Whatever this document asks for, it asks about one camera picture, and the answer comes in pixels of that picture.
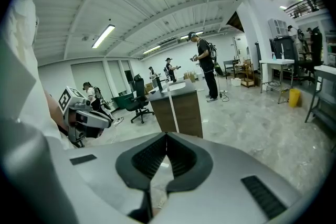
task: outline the metal railing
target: metal railing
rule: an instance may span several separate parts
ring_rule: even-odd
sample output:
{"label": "metal railing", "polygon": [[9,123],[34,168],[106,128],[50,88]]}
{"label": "metal railing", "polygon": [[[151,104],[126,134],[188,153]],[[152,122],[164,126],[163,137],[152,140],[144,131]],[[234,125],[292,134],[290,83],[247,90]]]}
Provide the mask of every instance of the metal railing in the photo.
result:
{"label": "metal railing", "polygon": [[285,13],[292,19],[299,18],[302,15],[316,12],[318,10],[326,8],[323,0],[302,0],[299,3],[291,5],[285,9]]}

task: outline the shelf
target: shelf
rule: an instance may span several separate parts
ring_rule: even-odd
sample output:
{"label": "shelf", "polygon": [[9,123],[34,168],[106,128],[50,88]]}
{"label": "shelf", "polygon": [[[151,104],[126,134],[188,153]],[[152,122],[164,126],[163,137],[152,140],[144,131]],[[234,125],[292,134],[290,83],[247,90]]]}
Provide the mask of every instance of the shelf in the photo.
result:
{"label": "shelf", "polygon": [[289,89],[287,87],[282,86],[282,90],[280,90],[280,84],[276,82],[266,82],[266,86],[271,87],[272,89],[275,89],[277,91],[281,92],[287,92]]}
{"label": "shelf", "polygon": [[335,105],[336,106],[336,98],[333,96],[330,96],[328,94],[325,94],[323,92],[318,92],[316,94],[318,98],[320,98],[322,101],[328,103],[329,105]]}
{"label": "shelf", "polygon": [[331,130],[336,131],[336,121],[321,111],[319,108],[313,108],[311,112],[325,123]]}

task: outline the floor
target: floor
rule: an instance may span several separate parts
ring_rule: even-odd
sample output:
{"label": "floor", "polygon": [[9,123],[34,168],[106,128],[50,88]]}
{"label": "floor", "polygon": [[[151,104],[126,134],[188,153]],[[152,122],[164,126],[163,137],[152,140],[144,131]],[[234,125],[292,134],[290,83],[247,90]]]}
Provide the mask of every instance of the floor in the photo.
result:
{"label": "floor", "polygon": [[[287,102],[277,104],[278,92],[260,94],[259,87],[234,87],[229,77],[220,78],[219,84],[221,90],[228,91],[228,102],[207,103],[205,81],[195,82],[204,139],[250,154],[302,194],[318,186],[333,162],[334,155],[330,152],[333,141],[311,119],[304,123],[306,110],[291,108]],[[100,138],[86,140],[86,146],[116,143],[161,131],[151,114],[144,116],[144,124],[140,120],[131,124],[134,112],[119,110],[113,115],[124,117],[124,121],[105,130]],[[151,182],[153,207],[163,206],[165,186],[172,179],[169,160],[165,158]]]}

